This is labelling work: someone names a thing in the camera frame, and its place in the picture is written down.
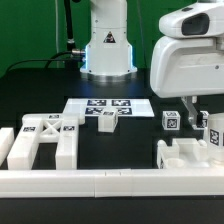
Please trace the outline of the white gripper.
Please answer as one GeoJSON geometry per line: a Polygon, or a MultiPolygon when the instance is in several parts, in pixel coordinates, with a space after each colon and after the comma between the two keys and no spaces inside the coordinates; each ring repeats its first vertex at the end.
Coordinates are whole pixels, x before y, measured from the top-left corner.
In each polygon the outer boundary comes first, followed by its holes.
{"type": "Polygon", "coordinates": [[[202,130],[196,96],[224,93],[224,1],[198,1],[164,15],[159,30],[151,88],[161,98],[183,96],[190,125],[202,130]]]}

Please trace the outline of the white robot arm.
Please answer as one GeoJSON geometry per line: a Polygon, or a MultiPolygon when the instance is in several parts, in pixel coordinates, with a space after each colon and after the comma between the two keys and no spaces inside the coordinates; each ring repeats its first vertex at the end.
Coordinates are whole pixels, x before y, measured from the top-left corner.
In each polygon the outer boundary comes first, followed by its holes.
{"type": "MultiPolygon", "coordinates": [[[[91,40],[82,73],[105,81],[137,71],[127,41],[127,1],[90,0],[91,40]]],[[[180,97],[196,124],[194,96],[224,93],[224,0],[196,3],[162,16],[150,67],[150,86],[161,98],[180,97]]]]}

